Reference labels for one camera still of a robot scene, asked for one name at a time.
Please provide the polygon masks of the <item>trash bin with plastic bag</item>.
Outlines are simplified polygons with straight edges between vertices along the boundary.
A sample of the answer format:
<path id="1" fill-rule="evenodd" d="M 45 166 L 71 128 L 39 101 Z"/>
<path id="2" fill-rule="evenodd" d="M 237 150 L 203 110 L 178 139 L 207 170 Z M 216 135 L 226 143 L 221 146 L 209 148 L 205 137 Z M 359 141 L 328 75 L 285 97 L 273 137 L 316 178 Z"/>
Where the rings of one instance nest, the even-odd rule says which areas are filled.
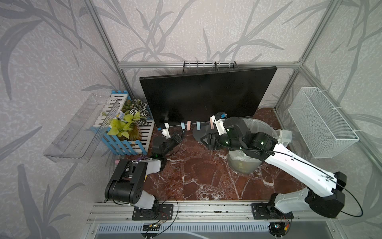
<path id="1" fill-rule="evenodd" d="M 251 133 L 265 133 L 273 137 L 287 147 L 292 141 L 292 132 L 286 129 L 273 129 L 267 123 L 259 119 L 244 119 L 243 120 Z M 249 146 L 248 150 L 230 150 L 228 153 L 227 161 L 232 170 L 240 174 L 253 173 L 268 157 L 267 149 L 263 146 Z"/>

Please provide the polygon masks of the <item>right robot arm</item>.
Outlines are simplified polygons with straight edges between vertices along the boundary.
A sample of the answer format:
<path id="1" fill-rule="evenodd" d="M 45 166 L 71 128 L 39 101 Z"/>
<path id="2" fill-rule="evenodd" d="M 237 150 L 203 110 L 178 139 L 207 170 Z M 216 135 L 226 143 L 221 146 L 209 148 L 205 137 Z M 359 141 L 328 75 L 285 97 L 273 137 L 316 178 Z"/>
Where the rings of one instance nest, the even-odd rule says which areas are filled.
<path id="1" fill-rule="evenodd" d="M 347 176 L 316 167 L 265 132 L 251 132 L 243 119 L 228 118 L 225 113 L 212 116 L 210 125 L 194 132 L 197 141 L 210 150 L 227 148 L 278 167 L 305 185 L 286 194 L 274 193 L 268 203 L 256 205 L 255 217 L 292 219 L 293 212 L 313 211 L 336 218 L 345 205 Z"/>

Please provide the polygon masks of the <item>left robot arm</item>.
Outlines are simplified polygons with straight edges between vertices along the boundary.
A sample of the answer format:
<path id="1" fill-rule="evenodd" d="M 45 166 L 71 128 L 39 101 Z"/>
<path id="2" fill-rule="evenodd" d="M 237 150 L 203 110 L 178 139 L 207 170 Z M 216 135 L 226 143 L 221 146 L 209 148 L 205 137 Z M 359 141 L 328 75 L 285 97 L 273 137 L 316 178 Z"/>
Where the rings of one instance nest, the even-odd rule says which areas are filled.
<path id="1" fill-rule="evenodd" d="M 144 183 L 148 175 L 159 173 L 167 164 L 167 155 L 183 140 L 184 133 L 175 132 L 169 138 L 153 140 L 152 154 L 147 159 L 122 159 L 117 164 L 104 192 L 105 200 L 117 205 L 133 206 L 138 217 L 132 220 L 160 220 L 163 217 L 158 199 L 147 193 Z"/>

